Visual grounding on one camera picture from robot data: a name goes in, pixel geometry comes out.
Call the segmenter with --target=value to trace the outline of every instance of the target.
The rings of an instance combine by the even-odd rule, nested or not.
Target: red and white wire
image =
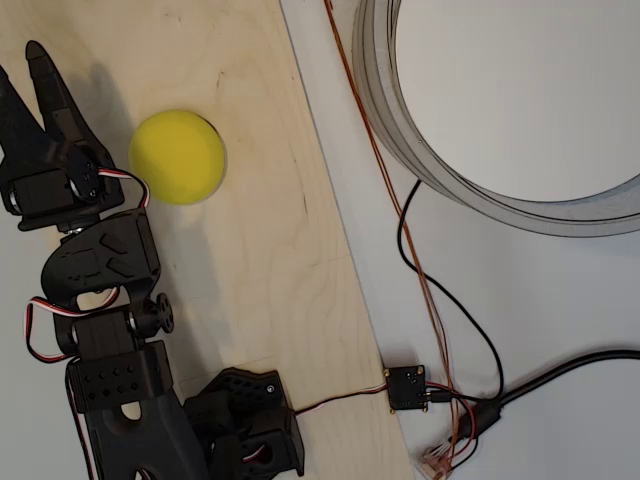
[[[127,173],[124,170],[117,170],[113,168],[100,168],[98,170],[98,175],[101,175],[103,177],[120,178],[123,180],[137,181],[142,186],[142,189],[144,190],[142,200],[140,200],[140,204],[138,205],[138,207],[147,208],[149,206],[149,200],[151,199],[149,185],[147,185],[147,182],[145,182],[141,178],[138,178],[135,175]]]
[[[24,314],[24,337],[25,337],[25,341],[27,342],[27,348],[29,349],[29,352],[38,360],[41,360],[45,363],[56,363],[66,358],[69,358],[69,355],[66,355],[66,354],[45,355],[35,351],[35,349],[31,347],[31,331],[33,328],[33,307],[34,306],[51,313],[57,313],[58,315],[62,315],[64,317],[79,318],[79,317],[85,317],[87,315],[95,313],[97,310],[101,310],[111,306],[118,299],[119,294],[120,294],[120,288],[116,287],[111,290],[107,298],[102,302],[102,304],[99,307],[91,310],[85,310],[82,312],[59,307],[58,305],[54,305],[53,303],[50,303],[41,297],[33,297],[31,300],[29,300],[29,303],[27,303],[27,308]]]
[[[267,448],[266,445],[262,445],[255,452],[253,452],[251,455],[247,455],[246,457],[244,457],[242,459],[242,463],[252,462],[253,460],[255,460],[256,458],[258,458],[260,456],[260,454],[264,451],[265,448]]]
[[[460,392],[458,392],[457,390],[455,390],[455,389],[453,389],[451,387],[448,387],[446,385],[443,385],[441,383],[435,383],[435,382],[426,382],[426,383],[427,383],[427,386],[429,386],[429,387],[439,388],[441,390],[448,390],[448,391],[450,391],[450,392],[452,392],[454,394],[460,395]],[[451,459],[452,460],[455,457],[457,457],[460,454],[462,454],[465,450],[467,450],[471,446],[471,444],[473,443],[473,440],[474,440],[474,438],[476,436],[476,418],[475,418],[475,415],[473,414],[473,409],[471,408],[471,405],[469,405],[469,402],[467,402],[463,398],[457,398],[456,400],[458,400],[459,402],[463,403],[464,406],[466,407],[467,411],[469,412],[469,416],[470,416],[470,420],[471,420],[471,432],[469,434],[469,440],[467,441],[465,446],[462,447],[462,449],[457,451],[457,452],[455,451],[455,445],[451,446],[447,442],[448,447],[444,448],[443,454],[446,455],[449,452],[449,450],[451,450]]]
[[[325,407],[327,404],[335,401],[335,400],[342,400],[344,398],[350,398],[350,397],[355,397],[357,395],[365,395],[365,394],[374,394],[374,393],[380,393],[383,392],[384,390],[387,389],[387,384],[383,383],[382,385],[378,385],[377,387],[371,387],[371,388],[365,388],[364,390],[359,390],[357,392],[353,392],[353,393],[349,393],[347,395],[341,395],[338,397],[332,397],[332,398],[328,398],[327,400],[318,403],[317,405],[314,405],[312,407],[307,407],[305,409],[299,410],[298,412],[296,412],[296,416],[300,416],[300,415],[304,415],[305,413],[311,413],[311,412],[315,412],[317,410],[320,410],[322,407]]]

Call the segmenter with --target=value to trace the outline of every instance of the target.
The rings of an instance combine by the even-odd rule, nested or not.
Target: robotic arm
[[[45,128],[0,67],[0,193],[21,217],[20,230],[56,225],[67,233],[41,283],[61,358],[71,359],[70,403],[75,418],[84,414],[98,478],[270,480],[291,469],[302,476],[304,446],[277,372],[224,370],[180,405],[164,342],[150,340],[160,329],[170,333],[174,316],[165,294],[151,299],[161,267],[148,191],[138,208],[100,220],[123,203],[119,178],[130,176],[115,169],[44,48],[29,42],[26,58]],[[78,308],[83,293],[121,288],[126,305]],[[134,402],[139,420],[122,412]],[[93,478],[90,462],[88,469]]]

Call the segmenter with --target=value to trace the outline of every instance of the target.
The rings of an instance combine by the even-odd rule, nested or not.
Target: yellow foam ball
[[[133,173],[153,197],[177,205],[209,197],[224,178],[224,145],[206,120],[190,112],[157,113],[140,124],[129,145]]]

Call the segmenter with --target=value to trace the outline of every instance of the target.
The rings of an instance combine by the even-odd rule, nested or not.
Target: white surface
[[[351,26],[354,0],[334,0]],[[333,43],[320,0],[282,0],[307,95],[381,354],[389,366],[424,362],[442,373],[414,275],[395,246],[397,218]],[[343,32],[350,43],[350,31]],[[388,166],[405,198],[414,178]],[[423,187],[409,214],[423,265],[494,339],[508,382],[593,347],[640,346],[640,234],[562,239],[511,228]],[[453,343],[456,376],[469,393],[495,388],[481,338],[437,295]],[[611,388],[615,395],[599,394]],[[634,414],[640,365],[609,362],[574,372],[505,409],[479,453],[455,478],[637,478]],[[439,440],[445,407],[399,415],[411,452]]]
[[[640,173],[639,21],[627,0],[402,0],[402,93],[476,184],[538,201],[600,193]]]
[[[86,479],[64,390],[64,364],[43,365],[27,353],[23,316],[27,300],[41,295],[40,272],[51,254],[42,231],[18,231],[17,217],[0,211],[0,465],[3,478]],[[36,309],[34,344],[55,353],[51,314]],[[59,471],[52,466],[60,466]]]

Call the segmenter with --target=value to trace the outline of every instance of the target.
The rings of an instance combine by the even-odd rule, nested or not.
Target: wood grain
[[[382,382],[277,0],[2,0],[0,63],[37,112],[29,39],[47,48],[119,166],[135,126],[166,109],[198,113],[225,143],[215,195],[149,208],[159,287],[178,313],[166,341],[181,395],[238,365],[277,368],[297,408]],[[313,412],[301,428],[306,478],[412,478],[383,395]]]

